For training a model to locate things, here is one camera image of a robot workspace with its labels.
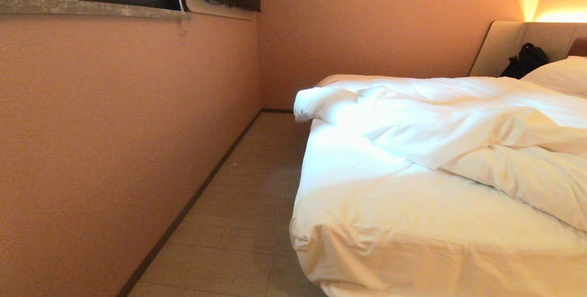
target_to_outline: backpack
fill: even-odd
[[[517,56],[509,59],[509,65],[499,77],[511,77],[520,79],[532,70],[548,63],[546,53],[536,46],[526,43],[520,49]]]

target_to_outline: window sill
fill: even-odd
[[[71,14],[180,20],[181,11],[81,0],[0,0],[0,14]]]

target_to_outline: white pillow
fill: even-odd
[[[587,57],[570,56],[548,63],[532,70],[522,80],[557,92],[587,94]]]

